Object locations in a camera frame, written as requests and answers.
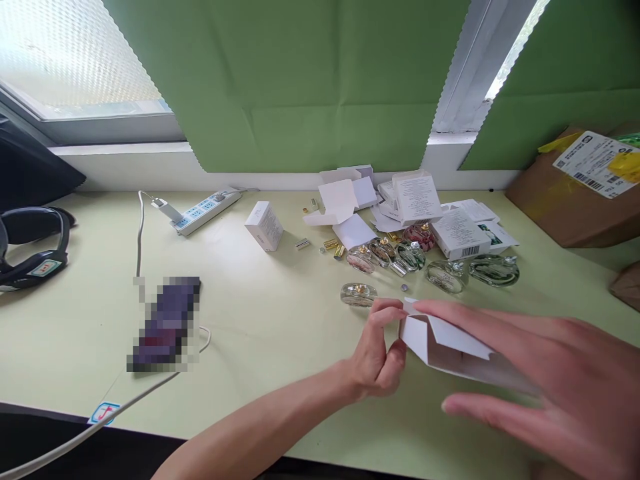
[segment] hand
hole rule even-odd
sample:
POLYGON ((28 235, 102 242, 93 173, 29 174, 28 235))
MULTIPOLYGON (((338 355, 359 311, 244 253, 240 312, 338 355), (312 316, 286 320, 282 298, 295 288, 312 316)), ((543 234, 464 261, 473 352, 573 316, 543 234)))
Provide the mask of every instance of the hand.
POLYGON ((402 302, 376 299, 353 356, 345 361, 349 379, 356 385, 356 398, 385 397, 396 391, 405 368, 407 346, 398 339, 387 352, 385 325, 407 316, 402 302))
POLYGON ((640 349, 580 320, 421 300, 416 310, 466 330, 536 383, 544 406, 485 395, 443 403, 543 451, 589 480, 640 478, 640 349))

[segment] black bag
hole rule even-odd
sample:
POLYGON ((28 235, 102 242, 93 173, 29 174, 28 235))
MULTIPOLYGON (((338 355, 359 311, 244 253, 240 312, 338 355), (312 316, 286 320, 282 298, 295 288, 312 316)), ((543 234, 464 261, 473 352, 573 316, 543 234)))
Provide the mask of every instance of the black bag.
POLYGON ((0 115, 0 212, 64 197, 86 179, 0 115))

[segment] table surface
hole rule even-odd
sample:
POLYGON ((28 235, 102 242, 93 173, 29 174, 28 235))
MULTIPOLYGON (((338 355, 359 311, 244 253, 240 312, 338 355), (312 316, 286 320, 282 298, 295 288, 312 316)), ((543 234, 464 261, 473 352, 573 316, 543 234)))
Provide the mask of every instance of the table surface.
MULTIPOLYGON (((156 193, 179 211, 209 193, 156 193)), ((330 227, 308 227, 302 208, 317 192, 244 193, 243 198, 188 238, 147 206, 142 273, 147 285, 163 277, 199 275, 200 323, 211 346, 189 372, 146 397, 113 426, 190 438, 251 400, 349 356, 366 311, 339 300, 342 284, 366 282, 380 296, 454 298, 422 273, 400 279, 389 270, 365 275, 320 254, 330 227), (271 202, 285 228, 275 253, 265 253, 243 226, 255 202, 271 202), (296 241, 308 238, 300 251, 296 241)), ((521 278, 506 289, 474 279, 458 300, 535 315, 584 319, 640 345, 640 314, 609 294, 617 272, 640 257, 640 239, 608 249, 562 249, 502 193, 443 191, 442 202, 475 198, 521 242, 521 278)), ((135 193, 82 193, 56 205, 78 220, 69 267, 44 285, 0 294, 0 401, 89 417, 101 401, 124 403, 163 373, 125 371, 144 305, 133 286, 139 204, 135 193)), ((369 210, 361 212, 371 219, 369 210)), ((9 261, 55 244, 15 247, 9 261)), ((441 258, 439 251, 427 254, 441 258)), ((387 342, 397 326, 386 331, 387 342)), ((425 366, 412 353, 398 392, 350 406, 305 436, 288 455, 432 480, 525 479, 532 452, 464 419, 448 418, 442 400, 455 391, 510 395, 425 366)))

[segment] white wall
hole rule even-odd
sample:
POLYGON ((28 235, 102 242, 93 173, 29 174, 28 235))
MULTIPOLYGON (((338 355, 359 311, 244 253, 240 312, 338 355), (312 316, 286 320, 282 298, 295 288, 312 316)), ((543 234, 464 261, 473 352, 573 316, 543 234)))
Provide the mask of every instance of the white wall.
MULTIPOLYGON (((422 168, 440 190, 502 190, 517 171, 459 171, 475 134, 432 134, 422 168)), ((260 190, 316 190, 316 173, 207 173, 188 143, 88 145, 51 151, 87 176, 81 191, 214 191, 222 185, 260 190)), ((376 173, 375 182, 393 172, 376 173)))

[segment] barcode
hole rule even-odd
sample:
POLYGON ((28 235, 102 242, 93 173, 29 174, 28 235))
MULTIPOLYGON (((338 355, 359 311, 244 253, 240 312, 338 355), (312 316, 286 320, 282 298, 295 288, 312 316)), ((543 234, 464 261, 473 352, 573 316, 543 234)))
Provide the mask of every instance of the barcode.
POLYGON ((462 250, 462 256, 468 257, 470 255, 477 255, 480 251, 480 245, 476 245, 475 247, 469 247, 462 250))
POLYGON ((601 183, 596 182, 596 180, 591 180, 588 176, 583 175, 582 173, 576 173, 573 178, 580 180, 582 183, 590 186, 594 190, 602 190, 602 187, 604 187, 601 183))

